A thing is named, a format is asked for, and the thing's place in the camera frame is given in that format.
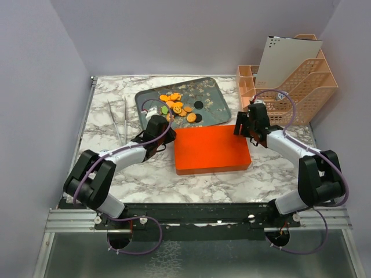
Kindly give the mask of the metal tweezers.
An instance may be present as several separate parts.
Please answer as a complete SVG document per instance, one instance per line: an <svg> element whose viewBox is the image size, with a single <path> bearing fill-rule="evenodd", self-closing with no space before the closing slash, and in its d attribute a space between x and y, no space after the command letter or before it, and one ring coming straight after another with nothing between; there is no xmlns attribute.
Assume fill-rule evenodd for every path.
<svg viewBox="0 0 371 278"><path fill-rule="evenodd" d="M109 100L107 100L107 104L108 104L108 109L109 109L109 113L110 113L110 116L111 116L111 119L112 119L112 123L115 127L115 131L116 131L116 134L117 134L117 137L118 137L118 141L120 143L121 146L124 146L127 141L128 141L128 127L127 127L127 118L128 118L128 112L127 112L127 100L126 100L126 97L123 98L123 101L124 101L124 115L123 115L123 126L124 126L124 135L123 135L123 140L121 138L121 135L119 133L119 129L118 129L118 125L115 121L115 117L114 117L114 113L112 111L112 106L111 106L111 103Z"/></svg>

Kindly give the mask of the orange metal tin lid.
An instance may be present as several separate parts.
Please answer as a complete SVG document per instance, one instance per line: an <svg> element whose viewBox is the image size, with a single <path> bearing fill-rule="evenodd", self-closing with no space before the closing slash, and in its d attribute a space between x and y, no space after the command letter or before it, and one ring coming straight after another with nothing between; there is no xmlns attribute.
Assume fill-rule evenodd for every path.
<svg viewBox="0 0 371 278"><path fill-rule="evenodd" d="M250 158L245 137L234 135L234 126L189 127L176 130L174 161Z"/></svg>

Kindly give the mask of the orange cookie tin box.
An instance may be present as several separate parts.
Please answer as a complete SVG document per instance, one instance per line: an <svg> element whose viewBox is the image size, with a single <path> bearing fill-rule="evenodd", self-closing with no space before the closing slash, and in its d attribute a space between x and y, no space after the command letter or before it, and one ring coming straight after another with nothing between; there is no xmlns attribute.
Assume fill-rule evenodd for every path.
<svg viewBox="0 0 371 278"><path fill-rule="evenodd" d="M251 159L227 160L187 160L176 162L177 175L222 173L229 171L245 171L251 164Z"/></svg>

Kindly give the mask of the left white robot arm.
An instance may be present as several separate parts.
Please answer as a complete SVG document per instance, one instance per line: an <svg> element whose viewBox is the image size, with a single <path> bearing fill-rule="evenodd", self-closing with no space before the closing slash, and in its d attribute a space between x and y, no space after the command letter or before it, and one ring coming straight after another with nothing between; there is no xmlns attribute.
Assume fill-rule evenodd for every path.
<svg viewBox="0 0 371 278"><path fill-rule="evenodd" d="M114 175L123 169L147 161L158 148L173 142L176 132L157 107L144 111L147 126L126 145L112 151L82 152L67 177L63 189L72 202L104 213L115 228L123 228L128 221L125 205L109 193Z"/></svg>

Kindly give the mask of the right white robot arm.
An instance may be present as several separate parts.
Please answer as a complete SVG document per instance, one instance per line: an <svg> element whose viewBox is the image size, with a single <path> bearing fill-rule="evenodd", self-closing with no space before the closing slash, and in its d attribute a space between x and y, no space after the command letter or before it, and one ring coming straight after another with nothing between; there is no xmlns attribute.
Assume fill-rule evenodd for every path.
<svg viewBox="0 0 371 278"><path fill-rule="evenodd" d="M311 148L291 137L283 127L271 125L265 104L251 103L248 111L239 112L234 134L279 153L297 169L297 188L268 203L266 219L270 225L282 225L290 213L333 206L330 201L339 197L347 200L348 185L337 154Z"/></svg>

